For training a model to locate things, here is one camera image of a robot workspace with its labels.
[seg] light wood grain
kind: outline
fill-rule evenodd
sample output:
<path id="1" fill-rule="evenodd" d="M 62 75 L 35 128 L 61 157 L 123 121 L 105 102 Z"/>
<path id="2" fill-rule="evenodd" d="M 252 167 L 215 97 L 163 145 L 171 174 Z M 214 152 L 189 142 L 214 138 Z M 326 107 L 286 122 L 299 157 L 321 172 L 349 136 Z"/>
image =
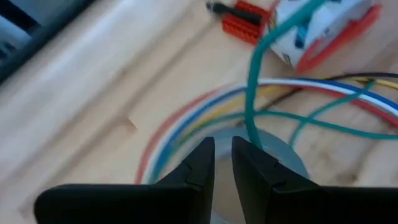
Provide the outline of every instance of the light wood grain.
<path id="1" fill-rule="evenodd" d="M 33 201 L 57 184 L 132 183 L 142 150 L 166 117 L 207 90 L 245 81 L 253 46 L 225 34 L 205 2 L 99 0 L 2 86 L 1 223 L 34 223 Z M 381 2 L 382 17 L 374 27 L 303 75 L 398 72 L 398 2 Z M 294 75 L 274 53 L 264 54 L 262 77 Z M 395 90 L 374 91 L 397 100 Z M 330 100 L 306 91 L 277 107 L 308 114 Z M 353 105 L 320 119 L 394 132 Z M 271 117 L 256 121 L 283 140 L 297 125 Z M 311 125 L 295 148 L 315 182 L 348 186 L 397 186 L 395 149 L 395 141 Z"/>

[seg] green wire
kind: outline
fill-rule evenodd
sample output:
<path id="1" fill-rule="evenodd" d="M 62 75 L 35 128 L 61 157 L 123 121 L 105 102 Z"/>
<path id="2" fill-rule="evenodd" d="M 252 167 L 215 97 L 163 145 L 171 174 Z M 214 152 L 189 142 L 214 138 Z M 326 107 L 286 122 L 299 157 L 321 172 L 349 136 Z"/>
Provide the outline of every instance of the green wire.
<path id="1" fill-rule="evenodd" d="M 394 134 L 370 133 L 370 132 L 361 131 L 361 130 L 357 130 L 357 129 L 347 128 L 347 127 L 340 126 L 337 124 L 331 124 L 331 123 L 327 123 L 324 121 L 315 120 L 312 118 L 307 118 L 304 116 L 299 116 L 299 115 L 292 114 L 292 113 L 262 110 L 262 111 L 256 111 L 255 115 L 256 116 L 278 116 L 278 117 L 296 119 L 301 122 L 311 123 L 311 124 L 315 124 L 317 126 L 322 126 L 325 128 L 334 129 L 334 130 L 341 131 L 344 133 L 350 133 L 350 134 L 353 134 L 356 136 L 361 136 L 361 137 L 366 137 L 366 138 L 385 139 L 385 140 L 397 140 L 398 139 L 398 135 L 394 135 Z M 173 144 L 172 149 L 180 148 L 180 146 L 185 144 L 192 136 L 194 136 L 197 132 L 201 131 L 204 128 L 207 128 L 216 123 L 229 121 L 232 119 L 242 118 L 243 116 L 244 116 L 244 113 L 233 113 L 233 114 L 220 116 L 215 119 L 211 119 L 211 120 L 199 125 L 194 130 L 190 131 L 187 135 L 184 135 L 183 138 L 181 138 L 181 140 L 178 140 L 177 142 L 175 142 L 175 144 Z"/>
<path id="2" fill-rule="evenodd" d="M 337 99 L 335 101 L 332 101 L 331 103 L 328 103 L 326 105 L 321 106 L 320 108 L 316 109 L 314 112 L 310 113 L 310 115 L 307 116 L 307 119 L 301 120 L 300 124 L 298 124 L 297 128 L 294 130 L 292 137 L 290 137 L 289 140 L 289 145 L 294 148 L 294 145 L 296 143 L 297 137 L 300 134 L 300 131 L 304 128 L 304 126 L 308 123 L 308 120 L 313 119 L 314 117 L 320 115 L 321 113 L 325 112 L 328 109 L 331 109 L 335 106 L 338 106 L 340 104 L 349 102 L 359 96 L 361 96 L 364 92 L 368 91 L 374 84 L 374 80 L 371 80 L 361 91 L 357 93 L 353 93 L 351 95 L 347 95 L 345 97 L 342 97 L 340 99 Z"/>
<path id="3" fill-rule="evenodd" d="M 246 89 L 246 102 L 244 107 L 244 120 L 250 141 L 262 149 L 260 137 L 254 123 L 254 99 L 256 97 L 257 79 L 260 72 L 262 55 L 266 49 L 281 35 L 285 34 L 292 27 L 297 26 L 307 20 L 312 13 L 328 0 L 312 0 L 302 6 L 294 15 L 287 19 L 280 26 L 272 29 L 263 39 L 260 40 L 253 51 L 250 63 L 248 87 Z"/>

